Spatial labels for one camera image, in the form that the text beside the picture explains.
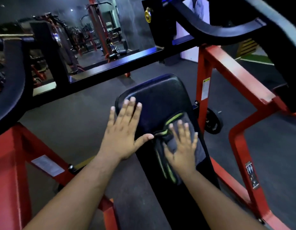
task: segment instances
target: black padded seat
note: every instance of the black padded seat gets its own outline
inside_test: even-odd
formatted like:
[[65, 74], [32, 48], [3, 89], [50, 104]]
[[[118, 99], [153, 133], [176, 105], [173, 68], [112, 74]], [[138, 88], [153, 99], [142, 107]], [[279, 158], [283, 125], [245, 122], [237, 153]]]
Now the black padded seat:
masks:
[[[195, 131], [199, 133], [199, 139], [207, 156], [196, 169], [219, 188], [191, 101], [181, 80], [173, 74], [165, 74], [125, 91], [115, 102], [117, 113], [123, 101], [132, 96], [136, 97], [137, 102], [143, 104], [135, 138], [145, 133], [161, 130], [165, 121], [174, 113], [187, 112]], [[136, 152], [136, 155], [171, 228], [173, 230], [209, 229], [186, 186], [184, 184], [174, 185], [164, 178], [153, 144], [146, 143]]]

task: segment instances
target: red metal frame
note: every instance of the red metal frame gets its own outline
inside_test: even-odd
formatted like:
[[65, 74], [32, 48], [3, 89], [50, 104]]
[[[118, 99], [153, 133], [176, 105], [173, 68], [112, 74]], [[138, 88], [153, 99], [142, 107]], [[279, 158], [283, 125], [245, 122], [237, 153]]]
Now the red metal frame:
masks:
[[253, 166], [253, 161], [244, 137], [244, 131], [247, 128], [277, 111], [289, 112], [288, 108], [278, 96], [269, 91], [219, 46], [201, 46], [198, 59], [196, 99], [200, 103], [198, 124], [202, 133], [204, 133], [208, 105], [208, 98], [201, 100], [202, 88], [204, 80], [211, 77], [212, 68], [216, 68], [257, 108], [256, 112], [234, 126], [229, 132], [231, 148], [246, 189], [211, 158], [214, 170], [220, 180], [229, 187], [258, 219], [264, 220], [275, 230], [289, 229], [270, 211], [262, 187], [259, 185], [253, 188], [252, 186], [251, 179], [246, 170], [246, 164], [251, 162]]
[[[20, 123], [0, 135], [0, 229], [20, 230], [31, 220], [25, 162], [35, 166], [31, 161], [43, 155], [65, 170], [52, 177], [55, 181], [66, 185], [74, 177], [69, 164]], [[113, 201], [103, 196], [98, 208], [104, 213], [106, 229], [118, 230]]]

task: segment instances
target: left hand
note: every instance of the left hand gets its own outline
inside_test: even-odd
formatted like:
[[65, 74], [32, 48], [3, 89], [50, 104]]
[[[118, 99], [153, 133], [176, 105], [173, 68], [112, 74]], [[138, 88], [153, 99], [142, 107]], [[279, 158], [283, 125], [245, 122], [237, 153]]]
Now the left hand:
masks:
[[130, 101], [127, 99], [124, 101], [116, 121], [115, 107], [111, 107], [108, 126], [99, 152], [107, 155], [111, 154], [119, 160], [127, 159], [144, 143], [154, 138], [152, 134], [145, 134], [134, 141], [135, 131], [142, 111], [142, 104], [139, 102], [134, 112], [135, 101], [135, 97], [131, 97]]

